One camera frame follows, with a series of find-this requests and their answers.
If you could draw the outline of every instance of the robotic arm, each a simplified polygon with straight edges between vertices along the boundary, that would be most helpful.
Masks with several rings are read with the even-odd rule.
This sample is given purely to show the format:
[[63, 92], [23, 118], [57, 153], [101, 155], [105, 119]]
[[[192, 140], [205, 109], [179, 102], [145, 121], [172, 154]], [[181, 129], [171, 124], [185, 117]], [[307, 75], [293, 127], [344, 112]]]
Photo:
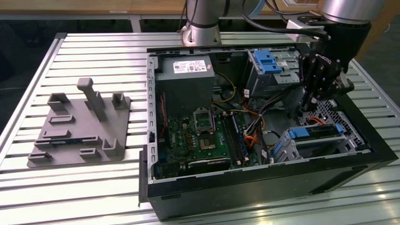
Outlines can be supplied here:
[[304, 98], [301, 109], [353, 90], [347, 73], [371, 30], [371, 20], [385, 0], [325, 0], [324, 15], [300, 16], [285, 29], [264, 27], [248, 18], [257, 0], [187, 0], [188, 23], [181, 29], [185, 46], [220, 45], [220, 16], [239, 16], [261, 30], [285, 33], [295, 42], [311, 42], [311, 52], [299, 57]]
[[[384, 0], [325, 0], [324, 16], [301, 16], [289, 20], [288, 28], [317, 29], [329, 36], [315, 40], [311, 52], [299, 58], [300, 80], [304, 85], [301, 108], [312, 111], [316, 103], [355, 89], [347, 73], [349, 61], [357, 55], [371, 30], [371, 20], [380, 12]], [[295, 41], [304, 38], [289, 34]]]

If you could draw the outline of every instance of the power supply label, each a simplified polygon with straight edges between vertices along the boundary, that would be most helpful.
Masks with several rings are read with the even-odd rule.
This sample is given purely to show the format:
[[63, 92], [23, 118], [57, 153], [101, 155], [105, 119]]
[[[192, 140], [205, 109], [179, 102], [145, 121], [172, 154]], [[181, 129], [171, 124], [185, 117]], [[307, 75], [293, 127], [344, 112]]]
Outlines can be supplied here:
[[205, 67], [204, 60], [173, 62], [175, 74], [196, 73], [196, 72], [205, 72], [205, 71], [207, 71], [207, 67]]

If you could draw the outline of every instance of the red wire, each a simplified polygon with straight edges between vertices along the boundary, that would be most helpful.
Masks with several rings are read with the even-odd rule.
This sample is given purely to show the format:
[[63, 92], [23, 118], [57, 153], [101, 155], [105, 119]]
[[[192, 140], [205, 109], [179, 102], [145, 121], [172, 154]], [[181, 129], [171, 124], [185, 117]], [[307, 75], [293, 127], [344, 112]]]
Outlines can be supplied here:
[[167, 118], [165, 118], [164, 98], [163, 98], [163, 96], [160, 96], [160, 99], [161, 99], [161, 110], [163, 110], [163, 120], [164, 120], [164, 127], [163, 127], [163, 131], [161, 131], [160, 137], [163, 137], [164, 131], [165, 131], [165, 127], [167, 127]]

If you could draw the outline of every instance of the cable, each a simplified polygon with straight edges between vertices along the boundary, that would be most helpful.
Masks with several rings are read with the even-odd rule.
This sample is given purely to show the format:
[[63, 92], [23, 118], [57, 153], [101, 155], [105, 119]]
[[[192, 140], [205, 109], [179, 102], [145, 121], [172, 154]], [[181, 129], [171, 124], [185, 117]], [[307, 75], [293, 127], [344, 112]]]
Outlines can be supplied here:
[[233, 85], [233, 82], [229, 80], [229, 78], [228, 78], [223, 73], [220, 73], [220, 72], [215, 72], [215, 73], [216, 73], [217, 75], [220, 75], [220, 76], [231, 83], [232, 88], [233, 88], [233, 93], [232, 93], [232, 96], [231, 96], [228, 99], [221, 100], [221, 101], [212, 101], [212, 103], [229, 102], [229, 101], [233, 99], [235, 95], [236, 95], [236, 87], [235, 87], [235, 85]]
[[[269, 8], [273, 12], [279, 11], [280, 9], [277, 8], [276, 0], [272, 0], [272, 4], [273, 4], [275, 8], [272, 8], [269, 4], [267, 5], [268, 8]], [[288, 23], [288, 20], [287, 20], [287, 18], [283, 16], [283, 14], [279, 13], [279, 15], [280, 15], [280, 18], [281, 18], [281, 20], [284, 21], [284, 23]]]
[[267, 143], [264, 141], [261, 129], [257, 129], [257, 136], [259, 136], [259, 140], [260, 140], [261, 151], [264, 150], [267, 152], [267, 164], [269, 164], [269, 149], [268, 149]]
[[309, 120], [317, 122], [320, 125], [325, 125], [327, 124], [317, 117], [308, 117], [307, 121], [309, 121]]
[[309, 13], [309, 11], [300, 11], [300, 12], [293, 12], [293, 13], [284, 13], [279, 10], [277, 8], [277, 4], [276, 4], [276, 0], [272, 0], [272, 4], [275, 6], [275, 8], [272, 7], [272, 5], [269, 4], [268, 0], [265, 0], [265, 5], [268, 6], [268, 8], [271, 8], [271, 10], [273, 12], [276, 12], [277, 14], [280, 15], [300, 15], [300, 14], [305, 14], [305, 13]]
[[255, 129], [261, 121], [261, 118], [263, 118], [263, 115], [264, 113], [268, 111], [268, 109], [271, 109], [275, 104], [277, 102], [280, 102], [285, 97], [287, 95], [289, 94], [289, 92], [296, 89], [297, 87], [300, 86], [300, 84], [292, 84], [289, 87], [287, 87], [280, 93], [277, 93], [264, 104], [264, 106], [260, 108], [260, 111], [259, 111], [259, 116], [256, 118], [256, 120], [252, 122], [252, 124], [249, 125], [245, 133], [247, 135], [251, 135], [253, 132], [255, 132]]
[[163, 127], [163, 131], [161, 131], [160, 137], [163, 137], [164, 131], [165, 131], [165, 127], [167, 127], [167, 118], [165, 118], [164, 98], [163, 98], [163, 96], [160, 96], [160, 99], [161, 99], [161, 110], [163, 110], [163, 121], [164, 121], [164, 127]]
[[241, 16], [245, 22], [248, 22], [253, 27], [265, 30], [268, 32], [273, 33], [281, 33], [281, 34], [303, 34], [312, 37], [319, 37], [323, 41], [327, 41], [329, 39], [329, 36], [321, 32], [312, 31], [312, 30], [301, 30], [301, 29], [287, 29], [287, 28], [273, 28], [273, 27], [265, 27], [261, 24], [256, 23], [244, 13], [244, 3], [245, 0], [243, 0], [241, 3]]
[[[243, 105], [243, 108], [253, 115], [259, 115], [255, 111], [249, 110], [247, 108], [247, 104]], [[265, 120], [264, 120], [264, 117], [261, 117], [261, 120], [263, 120], [263, 124], [261, 124], [261, 130], [264, 130], [264, 126], [265, 126]]]
[[221, 110], [221, 111], [235, 111], [235, 112], [244, 112], [244, 113], [247, 113], [245, 110], [240, 110], [240, 109], [225, 109], [224, 107], [221, 107], [220, 105], [217, 105], [217, 104], [215, 104], [215, 103], [212, 103], [212, 105], [213, 105], [219, 110]]
[[177, 31], [176, 32], [180, 32], [180, 24], [181, 24], [183, 14], [184, 14], [185, 10], [188, 10], [188, 1], [185, 1], [185, 4], [183, 6], [183, 10], [181, 10], [181, 14], [180, 14], [180, 23], [177, 25]]
[[187, 29], [191, 27], [192, 21], [193, 21], [193, 19], [195, 19], [195, 14], [196, 14], [196, 9], [197, 9], [197, 1], [199, 1], [199, 0], [196, 0], [195, 10], [193, 10], [193, 15], [192, 15], [192, 19], [189, 20], [189, 24], [188, 24]]
[[265, 133], [265, 134], [275, 134], [275, 136], [276, 136], [277, 138], [280, 138], [280, 134], [279, 134], [276, 131], [273, 131], [273, 130], [267, 130], [267, 131], [264, 131], [264, 133]]

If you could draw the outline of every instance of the green circuit board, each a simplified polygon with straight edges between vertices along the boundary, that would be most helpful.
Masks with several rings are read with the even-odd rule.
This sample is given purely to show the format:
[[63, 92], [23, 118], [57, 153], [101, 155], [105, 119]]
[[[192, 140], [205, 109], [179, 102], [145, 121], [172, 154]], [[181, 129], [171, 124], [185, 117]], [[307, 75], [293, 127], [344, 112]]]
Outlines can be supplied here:
[[[197, 122], [197, 127], [205, 127], [209, 124], [204, 116], [196, 117], [197, 121], [193, 115], [187, 117], [168, 117], [169, 146], [165, 148], [165, 163], [160, 165], [163, 178], [179, 176], [180, 166], [188, 162], [231, 158], [221, 115], [212, 116], [212, 118], [213, 131], [196, 133], [195, 122]], [[236, 119], [240, 130], [244, 130], [244, 116], [237, 114]], [[256, 154], [249, 153], [248, 157], [249, 161], [240, 165], [232, 161], [229, 169], [257, 165]]]
[[201, 149], [200, 138], [203, 134], [196, 134], [195, 119], [187, 118], [169, 118], [169, 149], [168, 149], [168, 163], [193, 161], [201, 159], [229, 157], [229, 149], [224, 140], [223, 127], [216, 119], [216, 129], [211, 138], [215, 139], [213, 149]]

